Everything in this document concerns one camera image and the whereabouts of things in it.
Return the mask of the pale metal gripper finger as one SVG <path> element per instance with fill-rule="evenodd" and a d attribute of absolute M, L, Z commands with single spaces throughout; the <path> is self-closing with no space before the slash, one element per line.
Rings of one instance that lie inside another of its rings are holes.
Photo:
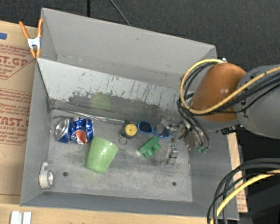
<path fill-rule="evenodd" d="M 165 165 L 174 166 L 178 157 L 179 151 L 176 144 L 170 145 L 170 152 L 168 153 Z"/>
<path fill-rule="evenodd" d="M 182 128 L 183 128 L 183 125 L 182 124 L 179 124 L 177 126 L 177 128 L 175 129 L 175 131 L 173 132 L 173 135 L 172 135 L 172 143 L 176 143 L 179 136 L 180 136 L 180 133 L 182 132 Z"/>

